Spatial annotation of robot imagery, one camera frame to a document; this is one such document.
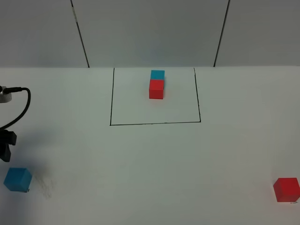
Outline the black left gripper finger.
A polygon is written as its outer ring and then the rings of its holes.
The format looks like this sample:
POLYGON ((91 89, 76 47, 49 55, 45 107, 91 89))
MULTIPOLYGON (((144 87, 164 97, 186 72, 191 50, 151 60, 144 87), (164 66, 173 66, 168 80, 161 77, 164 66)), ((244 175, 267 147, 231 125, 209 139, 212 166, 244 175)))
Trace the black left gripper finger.
POLYGON ((4 162, 9 162, 11 158, 11 151, 9 146, 15 145, 17 135, 13 131, 0 131, 0 158, 4 162))

